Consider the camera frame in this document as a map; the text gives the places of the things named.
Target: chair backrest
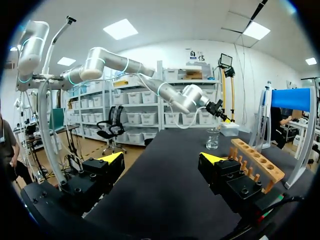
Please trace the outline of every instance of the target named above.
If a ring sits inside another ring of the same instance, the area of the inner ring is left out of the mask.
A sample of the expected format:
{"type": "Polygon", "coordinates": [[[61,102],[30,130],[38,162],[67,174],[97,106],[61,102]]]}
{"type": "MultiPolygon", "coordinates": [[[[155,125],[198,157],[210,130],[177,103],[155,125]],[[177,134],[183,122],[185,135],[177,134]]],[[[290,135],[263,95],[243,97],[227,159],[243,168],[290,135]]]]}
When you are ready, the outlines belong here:
{"type": "Polygon", "coordinates": [[[124,107],[121,105],[117,106],[117,107],[113,106],[110,108],[108,121],[111,123],[111,125],[121,124],[120,118],[121,118],[121,112],[123,109],[124,109],[124,107]]]}

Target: black tabletop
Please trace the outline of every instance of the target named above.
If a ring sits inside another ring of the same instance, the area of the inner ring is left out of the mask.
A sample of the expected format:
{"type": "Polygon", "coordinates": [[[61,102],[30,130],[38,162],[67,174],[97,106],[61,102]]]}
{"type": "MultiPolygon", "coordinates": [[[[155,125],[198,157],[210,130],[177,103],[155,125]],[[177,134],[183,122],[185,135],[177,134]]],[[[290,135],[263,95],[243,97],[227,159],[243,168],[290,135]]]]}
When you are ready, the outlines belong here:
{"type": "MultiPolygon", "coordinates": [[[[102,228],[141,238],[215,240],[232,232],[240,216],[231,211],[220,195],[212,193],[198,171],[199,153],[226,157],[232,137],[220,135],[216,150],[206,149],[207,137],[203,129],[159,132],[110,194],[85,219],[102,228]]],[[[250,135],[240,132],[237,138],[249,142],[250,135]]],[[[262,154],[285,172],[284,179],[275,185],[277,188],[290,195],[306,194],[313,173],[306,170],[287,190],[284,183],[297,160],[273,146],[262,154]]],[[[254,173],[261,174],[263,184],[268,182],[257,167],[254,173]]],[[[273,218],[277,226],[296,206],[296,203],[289,203],[280,209],[273,218]]]]}

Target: wooden peg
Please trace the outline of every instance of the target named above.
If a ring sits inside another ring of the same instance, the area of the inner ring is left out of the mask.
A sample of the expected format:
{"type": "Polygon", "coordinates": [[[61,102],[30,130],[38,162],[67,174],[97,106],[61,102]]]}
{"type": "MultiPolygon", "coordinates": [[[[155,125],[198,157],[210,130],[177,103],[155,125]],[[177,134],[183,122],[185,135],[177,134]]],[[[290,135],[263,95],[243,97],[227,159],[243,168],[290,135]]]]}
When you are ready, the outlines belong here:
{"type": "Polygon", "coordinates": [[[234,148],[234,151],[233,151],[233,155],[232,155],[232,157],[233,157],[233,159],[234,160],[236,160],[237,159],[237,155],[238,155],[238,148],[234,148]]]}
{"type": "Polygon", "coordinates": [[[271,189],[272,187],[275,185],[275,183],[270,180],[270,182],[268,183],[268,185],[266,186],[265,190],[264,190],[264,194],[267,194],[271,189]]]}
{"type": "Polygon", "coordinates": [[[233,147],[230,147],[228,159],[232,158],[233,155],[234,155],[234,149],[233,149],[233,147]]]}
{"type": "Polygon", "coordinates": [[[248,177],[250,177],[251,176],[251,174],[252,174],[252,171],[253,171],[253,167],[251,166],[251,167],[249,167],[249,170],[248,170],[248,177]]]}
{"type": "Polygon", "coordinates": [[[244,171],[246,169],[247,161],[243,161],[243,164],[240,168],[240,170],[244,171]]]}
{"type": "Polygon", "coordinates": [[[254,181],[258,182],[259,178],[260,178],[260,174],[256,174],[255,177],[254,177],[254,181]]]}

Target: ceiling light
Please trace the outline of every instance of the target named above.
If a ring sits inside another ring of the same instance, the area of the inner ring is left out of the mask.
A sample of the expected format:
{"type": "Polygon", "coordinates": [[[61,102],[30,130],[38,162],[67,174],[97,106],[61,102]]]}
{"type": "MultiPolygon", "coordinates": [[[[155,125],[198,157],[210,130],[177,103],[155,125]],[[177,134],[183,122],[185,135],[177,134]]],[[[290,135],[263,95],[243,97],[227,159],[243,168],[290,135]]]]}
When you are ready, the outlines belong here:
{"type": "Polygon", "coordinates": [[[307,63],[308,65],[315,65],[315,64],[317,64],[317,61],[316,61],[316,59],[315,59],[314,57],[308,58],[308,59],[306,59],[305,61],[306,61],[306,63],[307,63]]]}
{"type": "Polygon", "coordinates": [[[270,33],[270,29],[254,21],[252,21],[250,25],[246,28],[246,30],[243,32],[244,35],[258,40],[261,40],[268,33],[270,33]]]}
{"type": "Polygon", "coordinates": [[[60,65],[64,65],[64,66],[70,66],[71,64],[73,64],[76,60],[71,59],[71,58],[67,58],[67,57],[63,57],[61,58],[57,63],[60,65]]]}
{"type": "Polygon", "coordinates": [[[113,37],[115,40],[138,34],[138,31],[132,26],[128,19],[123,19],[114,24],[106,26],[103,31],[113,37]]]}

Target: office chair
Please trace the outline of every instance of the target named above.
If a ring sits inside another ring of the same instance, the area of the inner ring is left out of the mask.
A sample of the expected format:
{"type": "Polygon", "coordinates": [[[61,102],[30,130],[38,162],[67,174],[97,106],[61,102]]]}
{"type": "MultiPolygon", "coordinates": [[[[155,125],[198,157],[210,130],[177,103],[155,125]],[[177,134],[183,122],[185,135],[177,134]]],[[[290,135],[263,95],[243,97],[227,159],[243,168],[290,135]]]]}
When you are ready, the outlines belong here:
{"type": "Polygon", "coordinates": [[[121,145],[117,145],[113,138],[123,134],[125,132],[124,126],[120,122],[121,112],[123,110],[123,106],[113,106],[110,108],[109,117],[106,121],[100,121],[96,124],[96,126],[100,129],[96,132],[100,137],[104,139],[108,139],[111,141],[111,145],[108,145],[106,149],[103,150],[102,155],[106,154],[108,149],[112,149],[112,153],[115,153],[115,149],[120,149],[127,153],[127,150],[124,149],[121,145]],[[103,130],[99,124],[107,124],[106,130],[103,130]]]}

